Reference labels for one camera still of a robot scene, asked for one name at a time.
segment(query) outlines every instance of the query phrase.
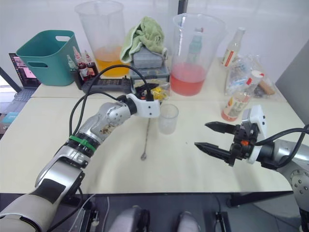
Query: small bottle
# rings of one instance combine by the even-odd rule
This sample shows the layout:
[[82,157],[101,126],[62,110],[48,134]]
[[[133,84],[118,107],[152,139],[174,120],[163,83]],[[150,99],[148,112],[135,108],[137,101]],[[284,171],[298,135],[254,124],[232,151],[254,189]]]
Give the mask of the small bottle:
[[[203,32],[203,28],[195,29],[197,32]],[[202,36],[195,35],[189,45],[189,53],[187,56],[187,63],[196,64],[199,54],[202,49]]]
[[221,64],[225,67],[229,67],[235,57],[237,56],[239,50],[240,50],[240,44],[243,34],[245,33],[245,28],[238,28],[234,38],[231,40],[231,42],[228,44],[226,52],[223,56]]
[[235,92],[228,101],[227,106],[221,112],[221,116],[224,120],[232,122],[238,118],[241,111],[250,101],[251,94],[254,92],[263,76],[264,74],[260,71],[251,71],[251,75],[245,84],[244,90]]
[[79,72],[78,72],[78,67],[74,63],[74,61],[71,59],[69,55],[67,55],[68,58],[68,65],[70,67],[70,73],[73,77],[74,82],[76,83],[77,87],[79,89],[82,89],[82,85],[84,84],[84,81],[82,80]]
[[86,56],[86,61],[87,61],[86,65],[88,68],[88,72],[91,75],[91,77],[95,77],[98,74],[98,69],[96,67],[96,64],[95,62],[92,61],[91,57],[89,56],[86,50],[85,50],[85,56]]
[[83,62],[83,58],[82,58],[81,54],[77,51],[76,47],[74,47],[74,46],[73,46],[73,51],[74,51],[76,63]]
[[84,62],[79,62],[77,64],[79,73],[84,81],[90,80],[91,76],[89,75],[87,65]]

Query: green band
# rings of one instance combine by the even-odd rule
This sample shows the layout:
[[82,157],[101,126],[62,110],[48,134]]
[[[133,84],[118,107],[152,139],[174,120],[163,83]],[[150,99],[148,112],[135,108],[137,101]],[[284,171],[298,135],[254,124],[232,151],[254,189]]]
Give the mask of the green band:
[[86,139],[80,139],[80,138],[77,138],[77,137],[75,137],[73,135],[71,135],[69,137],[69,139],[72,139],[72,140],[80,143],[81,145],[88,147],[89,149],[91,149],[94,152],[96,151],[96,149]]

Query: metal spoon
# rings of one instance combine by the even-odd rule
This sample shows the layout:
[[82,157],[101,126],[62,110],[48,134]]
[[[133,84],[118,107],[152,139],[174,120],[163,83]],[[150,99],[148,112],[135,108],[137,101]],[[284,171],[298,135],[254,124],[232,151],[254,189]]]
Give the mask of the metal spoon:
[[148,125],[147,125],[147,131],[146,131],[146,139],[145,139],[145,147],[144,147],[144,152],[143,152],[142,156],[140,157],[141,160],[145,160],[147,158],[146,148],[147,148],[149,125],[150,125],[150,118],[148,119]]

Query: clear plastic cup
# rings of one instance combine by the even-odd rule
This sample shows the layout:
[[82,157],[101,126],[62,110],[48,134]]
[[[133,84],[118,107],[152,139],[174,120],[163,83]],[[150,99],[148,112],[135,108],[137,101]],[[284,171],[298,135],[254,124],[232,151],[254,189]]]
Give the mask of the clear plastic cup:
[[159,117],[159,131],[163,134],[172,134],[176,129],[179,110],[173,104],[161,106]]
[[200,92],[217,48],[226,35],[225,23],[205,14],[179,14],[173,18],[171,88],[185,96]]
[[[123,4],[109,0],[89,1],[75,7],[99,71],[122,64],[120,50],[125,38],[123,7]],[[104,75],[119,77],[127,73],[127,68],[116,68]]]

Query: orange liquid in pitcher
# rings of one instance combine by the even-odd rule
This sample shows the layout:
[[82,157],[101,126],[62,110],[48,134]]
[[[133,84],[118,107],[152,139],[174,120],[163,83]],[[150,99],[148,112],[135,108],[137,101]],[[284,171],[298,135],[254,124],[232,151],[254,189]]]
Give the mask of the orange liquid in pitcher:
[[180,63],[173,66],[170,74],[172,90],[184,96],[198,94],[205,81],[206,71],[199,65]]
[[[120,61],[120,51],[120,46],[112,49],[111,51],[107,50],[105,47],[101,47],[97,51],[95,51],[94,55],[98,65],[98,71],[100,72],[103,69],[115,64],[123,64]],[[108,70],[103,75],[108,77],[120,77],[127,75],[128,71],[128,68],[114,68]]]

